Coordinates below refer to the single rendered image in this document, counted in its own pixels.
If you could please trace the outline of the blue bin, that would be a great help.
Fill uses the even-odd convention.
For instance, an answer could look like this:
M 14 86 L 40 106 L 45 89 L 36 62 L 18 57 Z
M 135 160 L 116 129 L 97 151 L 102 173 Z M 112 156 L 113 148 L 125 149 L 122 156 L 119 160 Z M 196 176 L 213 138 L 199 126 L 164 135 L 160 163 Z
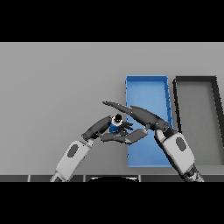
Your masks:
M 126 105 L 138 106 L 163 118 L 172 127 L 172 106 L 166 75 L 127 75 Z M 128 146 L 128 167 L 170 167 L 171 164 L 154 139 L 154 132 Z

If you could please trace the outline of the dark grey bin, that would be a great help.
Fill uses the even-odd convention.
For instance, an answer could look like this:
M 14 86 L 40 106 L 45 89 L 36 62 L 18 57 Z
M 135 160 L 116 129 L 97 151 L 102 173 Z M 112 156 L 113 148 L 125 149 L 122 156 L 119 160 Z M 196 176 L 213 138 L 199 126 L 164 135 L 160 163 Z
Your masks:
M 216 76 L 176 76 L 172 82 L 178 131 L 197 165 L 224 165 L 224 114 Z

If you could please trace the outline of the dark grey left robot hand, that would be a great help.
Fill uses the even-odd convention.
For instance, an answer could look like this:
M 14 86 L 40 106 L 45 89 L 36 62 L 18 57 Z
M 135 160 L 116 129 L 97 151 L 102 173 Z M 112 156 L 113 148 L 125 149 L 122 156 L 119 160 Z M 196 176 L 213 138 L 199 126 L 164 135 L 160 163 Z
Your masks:
M 98 137 L 101 140 L 110 141 L 114 137 L 124 137 L 128 134 L 128 130 L 133 130 L 132 123 L 125 122 L 122 119 L 122 125 L 120 129 L 116 133 L 109 132 L 109 126 L 114 115 L 108 115 L 95 124 L 93 124 L 86 132 L 84 132 L 81 136 L 87 141 L 89 139 L 97 139 Z

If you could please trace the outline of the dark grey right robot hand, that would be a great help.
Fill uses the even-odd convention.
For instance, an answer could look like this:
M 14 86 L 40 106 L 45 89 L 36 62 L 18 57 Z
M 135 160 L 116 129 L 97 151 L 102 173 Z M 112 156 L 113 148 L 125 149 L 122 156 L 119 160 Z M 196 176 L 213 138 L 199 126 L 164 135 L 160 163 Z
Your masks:
M 104 134 L 101 136 L 101 140 L 103 142 L 115 141 L 121 144 L 131 145 L 146 137 L 148 135 L 148 130 L 161 130 L 163 133 L 168 134 L 171 129 L 168 122 L 145 108 L 140 108 L 137 106 L 130 106 L 128 108 L 122 104 L 112 101 L 104 101 L 103 104 L 118 109 L 120 112 L 129 115 L 136 122 L 143 125 L 142 129 L 136 129 L 129 134 L 126 134 L 123 130 L 124 127 L 127 126 L 127 123 L 125 123 L 122 126 L 122 130 L 118 131 L 117 134 Z

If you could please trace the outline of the blue pipe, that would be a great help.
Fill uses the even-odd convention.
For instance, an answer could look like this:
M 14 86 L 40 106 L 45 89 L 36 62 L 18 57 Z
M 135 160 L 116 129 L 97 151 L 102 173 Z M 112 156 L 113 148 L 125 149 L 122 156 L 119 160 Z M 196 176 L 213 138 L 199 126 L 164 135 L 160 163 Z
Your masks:
M 109 126 L 109 132 L 116 133 L 120 129 L 122 122 L 123 122 L 123 120 L 122 120 L 122 116 L 120 114 L 113 116 L 110 126 Z

